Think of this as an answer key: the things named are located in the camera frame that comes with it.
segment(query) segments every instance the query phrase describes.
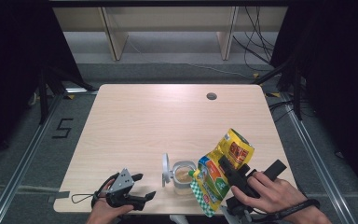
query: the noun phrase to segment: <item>finger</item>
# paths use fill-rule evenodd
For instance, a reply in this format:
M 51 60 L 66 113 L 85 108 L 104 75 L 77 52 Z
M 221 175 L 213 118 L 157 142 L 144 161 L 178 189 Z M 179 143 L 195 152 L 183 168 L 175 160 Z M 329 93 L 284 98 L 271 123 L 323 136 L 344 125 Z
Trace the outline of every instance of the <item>finger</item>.
M 108 189 L 113 184 L 113 182 L 115 182 L 115 179 L 109 180 L 109 182 L 107 182 L 107 184 L 103 186 L 103 189 Z
M 260 195 L 265 195 L 269 193 L 269 189 L 263 185 L 257 178 L 254 176 L 250 176 L 248 178 L 248 184 L 249 186 L 257 191 Z
M 127 204 L 116 209 L 117 215 L 121 216 L 133 210 L 133 205 Z
M 251 207 L 259 205 L 258 199 L 247 196 L 239 188 L 232 186 L 231 191 L 234 194 L 234 197 L 237 198 L 241 203 Z
M 254 172 L 253 177 L 256 178 L 261 184 L 266 186 L 267 188 L 273 188 L 274 182 L 270 180 L 264 173 L 262 172 Z

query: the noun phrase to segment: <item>metal rod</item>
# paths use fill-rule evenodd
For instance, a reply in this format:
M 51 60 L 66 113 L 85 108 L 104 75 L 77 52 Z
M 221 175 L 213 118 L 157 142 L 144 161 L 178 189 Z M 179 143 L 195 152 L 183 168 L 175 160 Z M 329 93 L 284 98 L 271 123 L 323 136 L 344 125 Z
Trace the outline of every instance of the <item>metal rod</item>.
M 282 100 L 288 101 L 290 97 L 286 92 L 281 93 Z M 341 219 L 342 223 L 356 223 L 355 217 L 352 214 L 347 201 L 342 196 L 338 186 L 336 185 L 333 177 L 330 175 L 324 161 L 322 160 L 321 155 L 319 154 L 316 146 L 313 144 L 310 135 L 307 132 L 303 122 L 296 118 L 296 114 L 293 112 L 291 105 L 286 105 L 286 110 L 289 113 L 290 119 L 293 122 L 296 131 L 304 144 L 305 149 L 307 150 L 310 160 L 318 174 L 321 182 L 326 190 L 327 195 L 329 196 L 334 208 L 337 211 L 338 217 Z
M 57 109 L 58 105 L 60 104 L 62 100 L 62 95 L 56 95 L 53 98 L 53 101 L 50 106 L 50 113 L 46 117 L 45 122 L 42 124 L 39 124 L 33 139 L 31 140 L 30 145 L 27 147 L 26 151 L 24 152 L 24 155 L 21 158 L 21 161 L 19 165 L 17 166 L 13 176 L 10 178 L 9 182 L 7 183 L 7 186 L 5 187 L 4 191 L 1 194 L 0 197 L 0 223 L 2 219 L 4 218 L 8 207 L 10 206 L 11 202 L 13 201 L 13 198 L 16 194 L 16 191 L 23 180 L 29 165 L 31 164 L 34 154 L 36 153 L 43 136 L 46 132 L 47 127 L 50 124 L 51 117 L 54 114 L 55 110 Z

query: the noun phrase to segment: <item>wristband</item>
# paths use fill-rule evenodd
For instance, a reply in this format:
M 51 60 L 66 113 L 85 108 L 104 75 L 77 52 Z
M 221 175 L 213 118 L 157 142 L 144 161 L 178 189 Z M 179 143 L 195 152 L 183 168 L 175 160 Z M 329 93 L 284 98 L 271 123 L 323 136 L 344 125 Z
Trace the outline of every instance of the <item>wristband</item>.
M 260 218 L 260 219 L 253 219 L 253 222 L 265 222 L 265 221 L 276 221 L 281 220 L 284 217 L 290 216 L 295 212 L 298 212 L 299 210 L 302 210 L 306 207 L 315 206 L 317 208 L 320 207 L 320 203 L 316 199 L 308 199 L 303 203 L 299 203 L 293 207 L 283 209 L 279 212 L 268 214 L 266 217 Z

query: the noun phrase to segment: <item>colorful food package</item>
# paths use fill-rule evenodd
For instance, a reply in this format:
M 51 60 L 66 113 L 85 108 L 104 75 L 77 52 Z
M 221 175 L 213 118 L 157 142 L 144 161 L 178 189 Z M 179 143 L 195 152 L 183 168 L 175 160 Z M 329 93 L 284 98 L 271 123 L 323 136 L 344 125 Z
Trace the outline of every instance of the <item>colorful food package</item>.
M 207 217 L 214 215 L 229 191 L 229 184 L 220 168 L 219 160 L 226 156 L 234 169 L 239 170 L 252 158 L 255 149 L 233 129 L 229 129 L 216 148 L 199 160 L 191 188 Z

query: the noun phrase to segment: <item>hole in table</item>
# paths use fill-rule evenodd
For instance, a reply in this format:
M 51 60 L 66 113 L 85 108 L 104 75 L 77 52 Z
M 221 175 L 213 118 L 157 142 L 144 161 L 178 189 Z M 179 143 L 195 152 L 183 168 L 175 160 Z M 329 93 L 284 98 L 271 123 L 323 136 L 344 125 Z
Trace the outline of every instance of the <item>hole in table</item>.
M 217 95 L 214 92 L 209 92 L 208 94 L 206 94 L 206 98 L 208 98 L 209 100 L 215 100 L 217 98 Z

